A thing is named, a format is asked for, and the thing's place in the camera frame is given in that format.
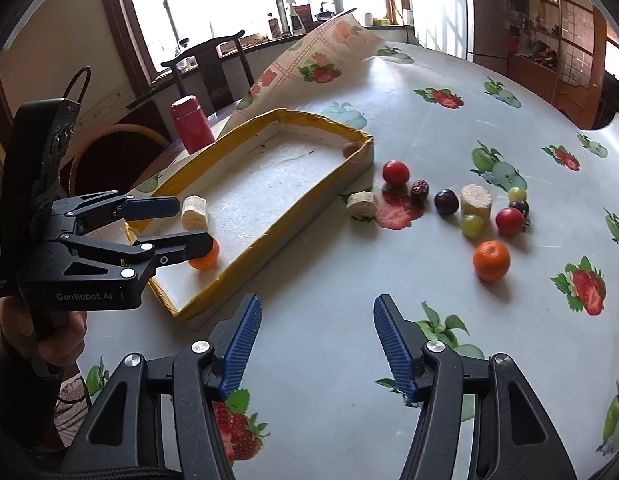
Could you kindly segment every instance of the spray bottle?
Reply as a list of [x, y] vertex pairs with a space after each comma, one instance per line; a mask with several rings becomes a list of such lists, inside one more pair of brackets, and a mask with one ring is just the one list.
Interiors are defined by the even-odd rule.
[[290, 6], [287, 13], [290, 17], [291, 33], [296, 36], [298, 34], [305, 34], [305, 27], [303, 26], [299, 15], [296, 14], [296, 10], [294, 10], [294, 2], [296, 2], [296, 0], [285, 0], [285, 3]]

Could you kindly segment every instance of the human hand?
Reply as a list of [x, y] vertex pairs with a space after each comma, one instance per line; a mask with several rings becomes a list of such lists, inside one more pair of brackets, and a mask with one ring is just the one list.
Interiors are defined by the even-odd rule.
[[[68, 312], [68, 323], [49, 338], [38, 342], [38, 353], [49, 364], [69, 366], [85, 348], [87, 312]], [[34, 325], [29, 309], [16, 296], [0, 298], [0, 325], [8, 343], [24, 358], [29, 358], [25, 338], [32, 335]]]

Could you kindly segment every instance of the metal screw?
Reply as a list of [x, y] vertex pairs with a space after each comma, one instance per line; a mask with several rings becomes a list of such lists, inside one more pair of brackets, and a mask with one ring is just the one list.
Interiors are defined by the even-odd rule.
[[141, 362], [141, 356], [138, 354], [129, 354], [123, 362], [126, 367], [133, 368]]
[[427, 342], [427, 349], [431, 352], [442, 352], [443, 350], [445, 350], [445, 343], [443, 343], [442, 341], [428, 341]]
[[195, 354], [203, 354], [210, 349], [210, 344], [207, 341], [197, 341], [192, 345], [192, 352]]
[[496, 354], [496, 356], [494, 356], [494, 361], [496, 361], [497, 365], [501, 366], [509, 366], [512, 364], [512, 358], [506, 354]]

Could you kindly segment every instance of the red bottle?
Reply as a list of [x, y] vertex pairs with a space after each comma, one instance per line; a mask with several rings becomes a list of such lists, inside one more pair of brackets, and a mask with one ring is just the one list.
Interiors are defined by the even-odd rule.
[[216, 140], [195, 96], [179, 99], [171, 106], [170, 112], [176, 131], [190, 155]]

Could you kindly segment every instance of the cardboard tray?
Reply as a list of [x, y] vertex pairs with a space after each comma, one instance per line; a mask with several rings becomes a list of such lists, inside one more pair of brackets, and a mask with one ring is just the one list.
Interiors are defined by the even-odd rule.
[[[348, 142], [361, 148], [343, 158]], [[325, 117], [280, 108], [217, 140], [152, 196], [196, 194], [221, 247], [213, 269], [187, 262], [157, 269], [150, 286], [181, 321], [205, 322], [303, 226], [373, 162], [368, 134]], [[180, 215], [131, 222], [128, 240], [182, 232]]]

